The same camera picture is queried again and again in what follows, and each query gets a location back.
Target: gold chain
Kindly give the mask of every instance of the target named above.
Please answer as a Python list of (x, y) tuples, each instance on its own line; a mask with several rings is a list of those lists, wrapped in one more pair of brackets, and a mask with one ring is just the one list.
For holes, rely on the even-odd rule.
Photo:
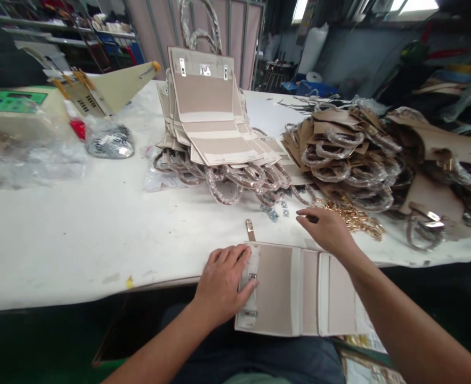
[(341, 216), (349, 229), (349, 232), (362, 231), (374, 240), (382, 241), (385, 228), (378, 219), (371, 218), (367, 213), (358, 210), (346, 196), (342, 196), (342, 202), (334, 202), (328, 199), (317, 199), (316, 205), (320, 208), (333, 211)]

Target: finger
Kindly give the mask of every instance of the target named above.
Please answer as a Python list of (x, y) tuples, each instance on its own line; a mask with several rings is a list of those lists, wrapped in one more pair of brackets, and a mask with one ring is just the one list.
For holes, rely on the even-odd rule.
[(241, 256), (241, 253), (246, 249), (246, 247), (246, 244), (239, 244), (235, 248), (232, 248), (232, 251), (230, 251), (229, 256), (226, 259), (226, 263), (230, 267), (236, 265), (237, 259), (239, 259), (239, 256)]
[(255, 287), (258, 285), (257, 279), (252, 279), (250, 280), (241, 291), (239, 291), (237, 295), (237, 301), (239, 308), (242, 308), (245, 306), (246, 302), (248, 301), (248, 298), (250, 297), (251, 293), (255, 289)]
[(220, 256), (221, 251), (222, 251), (221, 248), (218, 248), (217, 250), (213, 250), (209, 255), (209, 259), (207, 260), (207, 264), (215, 263), (216, 260), (218, 259), (218, 257)]
[(218, 260), (216, 262), (218, 263), (224, 263), (226, 261), (226, 258), (229, 256), (230, 251), (234, 248), (233, 245), (221, 250), (220, 255), (218, 256)]
[(247, 246), (244, 252), (242, 253), (241, 257), (235, 263), (235, 267), (238, 271), (238, 274), (242, 276), (242, 272), (245, 269), (246, 264), (248, 263), (248, 260), (250, 259), (251, 256), (251, 247)]
[(320, 219), (325, 213), (325, 209), (322, 208), (305, 208), (299, 211), (296, 211), (296, 214), (299, 216), (314, 216)]
[(307, 230), (309, 234), (312, 234), (312, 232), (315, 230), (316, 225), (314, 223), (309, 222), (309, 220), (306, 217), (303, 216), (297, 216), (296, 220), (298, 223), (301, 224), (303, 228)]

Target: pile of bag parts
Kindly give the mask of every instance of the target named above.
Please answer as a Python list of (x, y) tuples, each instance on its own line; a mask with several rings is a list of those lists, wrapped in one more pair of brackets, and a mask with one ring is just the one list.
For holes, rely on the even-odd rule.
[(413, 248), (471, 237), (460, 225), (471, 226), (471, 137), (444, 131), (406, 107), (378, 118), (361, 103), (323, 102), (283, 137), (325, 196), (407, 219)]

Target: window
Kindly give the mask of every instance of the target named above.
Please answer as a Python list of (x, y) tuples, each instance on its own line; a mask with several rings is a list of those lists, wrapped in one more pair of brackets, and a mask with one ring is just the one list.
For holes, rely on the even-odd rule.
[(435, 0), (394, 0), (386, 20), (425, 20), (438, 10)]
[(362, 0), (355, 21), (362, 21), (370, 11), (386, 21), (420, 21), (438, 11), (436, 0)]
[(294, 8), (293, 24), (300, 24), (305, 13), (306, 3), (308, 0), (298, 0), (296, 7)]

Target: left hand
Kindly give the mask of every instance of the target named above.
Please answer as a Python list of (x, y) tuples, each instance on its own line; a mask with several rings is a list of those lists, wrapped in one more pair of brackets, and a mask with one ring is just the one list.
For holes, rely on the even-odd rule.
[(237, 291), (242, 272), (251, 256), (244, 244), (213, 251), (200, 277), (191, 306), (212, 329), (230, 320), (243, 309), (257, 280)]

